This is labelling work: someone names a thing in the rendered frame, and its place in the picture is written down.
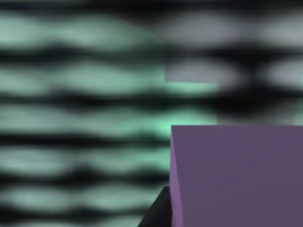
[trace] purple surface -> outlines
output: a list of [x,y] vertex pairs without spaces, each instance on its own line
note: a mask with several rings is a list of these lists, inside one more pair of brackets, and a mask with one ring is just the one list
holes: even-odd
[[173,227],[302,227],[302,140],[300,126],[173,126]]

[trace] box front face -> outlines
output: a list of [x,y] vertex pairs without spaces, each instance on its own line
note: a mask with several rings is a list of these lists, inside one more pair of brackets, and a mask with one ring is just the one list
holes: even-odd
[[184,227],[303,226],[295,126],[174,126]]

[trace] blurred pattern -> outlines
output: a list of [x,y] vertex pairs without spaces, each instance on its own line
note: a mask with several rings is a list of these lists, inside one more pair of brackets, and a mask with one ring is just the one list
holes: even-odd
[[0,0],[0,227],[135,227],[172,124],[301,124],[300,6]]

